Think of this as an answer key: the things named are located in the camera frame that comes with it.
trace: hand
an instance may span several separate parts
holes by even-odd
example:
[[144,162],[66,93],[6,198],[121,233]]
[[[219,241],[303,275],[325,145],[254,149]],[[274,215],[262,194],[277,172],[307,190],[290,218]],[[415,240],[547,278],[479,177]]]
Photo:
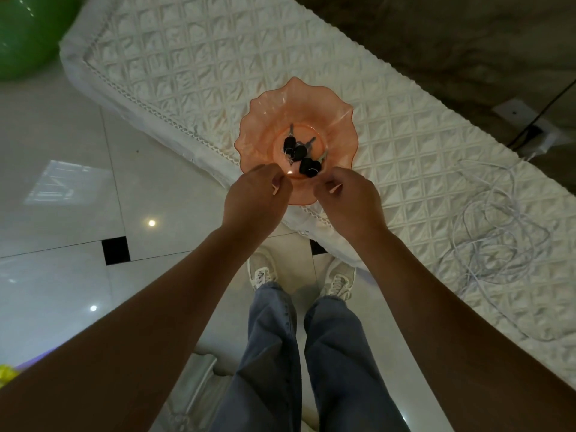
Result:
[[314,195],[336,231],[355,248],[387,231],[378,190],[355,171],[334,167],[319,175]]
[[291,194],[292,182],[278,164],[256,166],[228,191],[222,226],[249,233],[261,243],[280,224]]

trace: outlet plate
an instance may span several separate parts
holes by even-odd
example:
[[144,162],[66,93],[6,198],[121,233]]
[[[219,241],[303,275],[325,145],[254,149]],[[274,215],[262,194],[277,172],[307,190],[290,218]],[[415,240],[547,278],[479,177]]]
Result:
[[[525,128],[532,122],[538,115],[538,112],[528,106],[524,101],[519,98],[513,98],[498,106],[492,108],[494,112],[504,118],[507,122],[511,123],[519,129]],[[572,138],[567,136],[557,126],[552,124],[545,117],[538,118],[534,125],[538,126],[544,132],[544,137],[549,134],[554,136],[554,145],[568,144],[572,142]]]

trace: orange bowl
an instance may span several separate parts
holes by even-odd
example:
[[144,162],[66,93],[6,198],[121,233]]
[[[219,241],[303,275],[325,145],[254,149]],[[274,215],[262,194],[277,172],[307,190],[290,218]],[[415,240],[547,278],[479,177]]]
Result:
[[289,162],[284,154],[284,139],[292,124],[298,141],[306,143],[316,137],[309,153],[312,159],[326,152],[320,173],[334,166],[350,168],[358,149],[353,110],[331,89],[307,85],[297,77],[280,89],[262,93],[250,101],[250,109],[240,122],[240,136],[234,142],[240,153],[242,172],[276,162],[292,179],[294,192],[289,203],[297,206],[314,203],[312,188],[317,177],[300,174],[300,162]]

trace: white quilted tablecloth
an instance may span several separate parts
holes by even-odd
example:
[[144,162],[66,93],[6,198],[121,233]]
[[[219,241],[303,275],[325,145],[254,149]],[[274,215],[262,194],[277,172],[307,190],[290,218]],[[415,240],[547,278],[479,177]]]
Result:
[[[241,174],[233,143],[250,99],[297,76],[354,105],[354,169],[373,181],[390,228],[428,267],[449,248],[453,218],[478,185],[459,159],[518,157],[294,0],[90,0],[61,43],[69,79],[105,107],[210,172]],[[523,337],[477,291],[465,301],[576,386],[576,199],[529,163],[515,167],[523,210],[552,231],[524,279],[487,286],[540,342]],[[362,266],[318,204],[286,225]],[[438,276],[455,288],[458,267]]]

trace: denim pant leg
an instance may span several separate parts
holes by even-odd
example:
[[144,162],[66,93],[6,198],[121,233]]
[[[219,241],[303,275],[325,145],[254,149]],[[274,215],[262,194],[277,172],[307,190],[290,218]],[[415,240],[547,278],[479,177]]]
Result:
[[362,323],[342,300],[318,299],[304,328],[321,432],[409,431],[380,376]]
[[211,432],[298,432],[302,377],[296,311],[290,295],[269,282],[256,290],[248,346]]

